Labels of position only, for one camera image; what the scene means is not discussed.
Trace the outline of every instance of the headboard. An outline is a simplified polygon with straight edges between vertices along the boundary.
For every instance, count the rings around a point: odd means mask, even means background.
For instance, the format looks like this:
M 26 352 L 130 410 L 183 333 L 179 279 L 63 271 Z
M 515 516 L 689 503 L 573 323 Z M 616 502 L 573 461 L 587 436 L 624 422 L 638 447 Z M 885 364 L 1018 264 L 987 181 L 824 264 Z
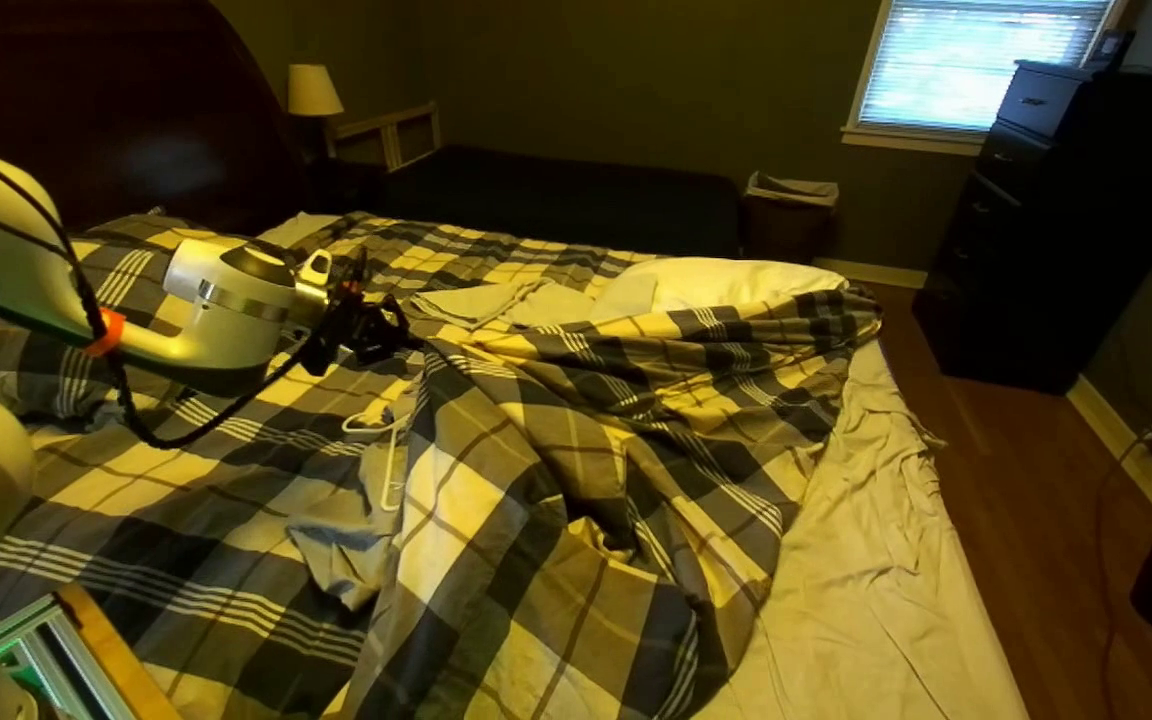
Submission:
M 255 231 L 300 202 L 278 104 L 207 0 L 0 0 L 0 156 L 66 230 L 165 210 Z

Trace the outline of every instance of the window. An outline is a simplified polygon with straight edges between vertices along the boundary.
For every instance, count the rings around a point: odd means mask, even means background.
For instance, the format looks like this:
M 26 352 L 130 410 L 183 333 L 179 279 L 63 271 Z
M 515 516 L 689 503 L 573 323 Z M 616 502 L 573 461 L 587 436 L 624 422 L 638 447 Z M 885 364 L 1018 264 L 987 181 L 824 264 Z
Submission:
M 1114 0 L 885 0 L 846 139 L 979 139 L 1014 61 L 1081 63 Z

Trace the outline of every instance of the table lamp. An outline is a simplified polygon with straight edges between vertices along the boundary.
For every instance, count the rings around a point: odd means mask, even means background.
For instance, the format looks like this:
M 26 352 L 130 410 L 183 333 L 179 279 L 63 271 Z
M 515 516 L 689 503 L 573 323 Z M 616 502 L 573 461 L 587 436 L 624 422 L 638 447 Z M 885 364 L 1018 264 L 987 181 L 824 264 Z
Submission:
M 338 113 L 326 63 L 287 63 L 287 117 L 311 169 L 336 160 L 333 117 Z

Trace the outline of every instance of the lamp shade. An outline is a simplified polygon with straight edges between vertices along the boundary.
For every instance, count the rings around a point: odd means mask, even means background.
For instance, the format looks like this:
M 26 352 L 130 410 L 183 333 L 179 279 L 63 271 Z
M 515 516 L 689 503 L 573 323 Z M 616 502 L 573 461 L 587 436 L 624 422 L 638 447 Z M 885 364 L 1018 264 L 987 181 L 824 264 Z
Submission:
M 287 117 L 338 117 L 338 91 L 326 63 L 287 63 Z

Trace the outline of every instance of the wooden floor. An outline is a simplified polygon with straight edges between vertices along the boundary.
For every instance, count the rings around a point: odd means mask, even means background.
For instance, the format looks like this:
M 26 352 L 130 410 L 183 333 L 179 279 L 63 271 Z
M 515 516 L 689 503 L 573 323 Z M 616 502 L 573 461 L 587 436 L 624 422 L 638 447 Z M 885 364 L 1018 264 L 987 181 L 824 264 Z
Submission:
M 1026 713 L 1152 720 L 1152 630 L 1129 600 L 1152 550 L 1149 502 L 1063 397 L 940 378 L 913 291 L 871 298 L 903 399 L 948 440 L 945 502 Z

